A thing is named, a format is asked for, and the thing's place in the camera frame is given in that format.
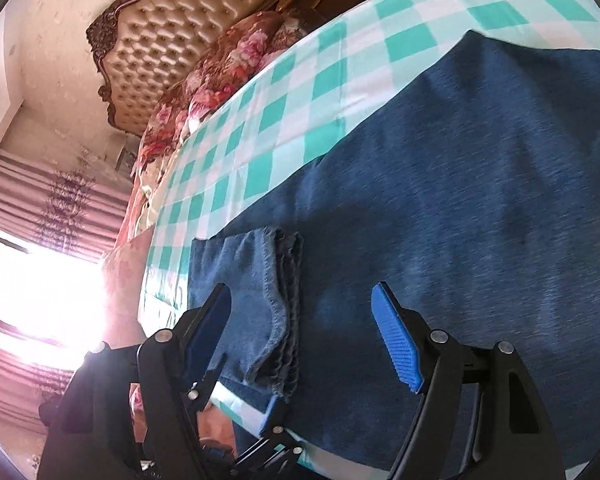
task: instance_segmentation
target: checkered bed sheet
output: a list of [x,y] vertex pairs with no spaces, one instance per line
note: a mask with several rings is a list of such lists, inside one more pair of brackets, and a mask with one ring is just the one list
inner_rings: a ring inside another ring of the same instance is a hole
[[[147,333],[187,307],[189,247],[330,150],[468,30],[536,48],[600,50],[593,0],[369,0],[259,73],[182,147],[150,248],[139,309]],[[462,106],[462,103],[449,103]],[[247,430],[262,414],[220,384],[214,402]],[[333,480],[386,472],[304,444],[301,463]]]

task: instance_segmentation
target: folded blue cloth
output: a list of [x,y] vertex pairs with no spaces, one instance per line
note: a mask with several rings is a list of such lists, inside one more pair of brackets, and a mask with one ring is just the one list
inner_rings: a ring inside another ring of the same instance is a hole
[[[391,467],[419,397],[371,313],[385,280],[463,344],[518,348],[567,466],[600,446],[600,52],[467,34],[218,238],[266,225],[303,239],[300,376],[285,421],[302,437]],[[271,322],[256,322],[251,296],[234,298],[258,338],[232,349],[238,359],[262,349]],[[266,408],[270,391],[222,383]]]
[[269,227],[193,240],[189,305],[199,308],[216,283],[232,294],[232,314],[215,359],[222,377],[288,399],[298,383],[299,263],[302,240]]

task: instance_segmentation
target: window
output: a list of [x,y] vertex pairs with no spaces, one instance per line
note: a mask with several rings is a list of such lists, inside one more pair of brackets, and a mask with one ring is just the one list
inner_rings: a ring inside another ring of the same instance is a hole
[[97,264],[0,232],[0,345],[22,358],[80,366],[102,338]]

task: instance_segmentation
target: curtain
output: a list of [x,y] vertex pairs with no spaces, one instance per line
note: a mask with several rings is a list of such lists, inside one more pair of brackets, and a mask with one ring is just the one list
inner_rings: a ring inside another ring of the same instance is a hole
[[38,407],[61,395],[72,375],[72,371],[24,362],[0,348],[0,419],[25,430],[46,434]]
[[0,231],[98,261],[113,248],[129,195],[80,171],[59,171],[0,150]]

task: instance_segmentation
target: silver bolt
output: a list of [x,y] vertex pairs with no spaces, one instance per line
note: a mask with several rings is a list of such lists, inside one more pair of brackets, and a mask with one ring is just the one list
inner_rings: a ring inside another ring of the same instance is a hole
[[98,341],[91,350],[89,350],[92,354],[99,354],[100,352],[102,352],[105,348],[107,347],[107,345],[104,343],[104,341]]
[[448,334],[443,330],[434,330],[433,332],[431,332],[430,337],[434,343],[446,343],[447,341],[449,341]]
[[172,337],[173,337],[173,332],[171,330],[165,328],[164,330],[160,330],[159,332],[156,333],[155,340],[158,343],[168,343],[169,341],[171,341]]
[[498,343],[498,349],[503,354],[513,354],[513,351],[515,350],[514,346],[509,341],[500,341]]

